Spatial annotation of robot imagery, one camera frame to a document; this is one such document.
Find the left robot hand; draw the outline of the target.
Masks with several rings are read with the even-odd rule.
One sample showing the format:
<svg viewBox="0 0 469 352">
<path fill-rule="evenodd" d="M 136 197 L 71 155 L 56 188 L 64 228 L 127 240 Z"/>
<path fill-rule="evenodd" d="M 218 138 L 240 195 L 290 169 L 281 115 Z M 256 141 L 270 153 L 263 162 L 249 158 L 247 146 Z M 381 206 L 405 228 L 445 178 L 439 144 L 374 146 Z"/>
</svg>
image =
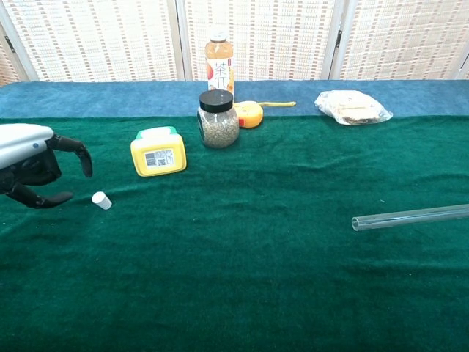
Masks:
<svg viewBox="0 0 469 352">
<path fill-rule="evenodd" d="M 75 153 L 84 175 L 93 175 L 92 158 L 84 143 L 29 123 L 1 125 L 1 193 L 28 208 L 54 208 L 73 198 L 71 192 L 44 197 L 29 186 L 44 186 L 62 176 L 55 151 Z"/>
</svg>

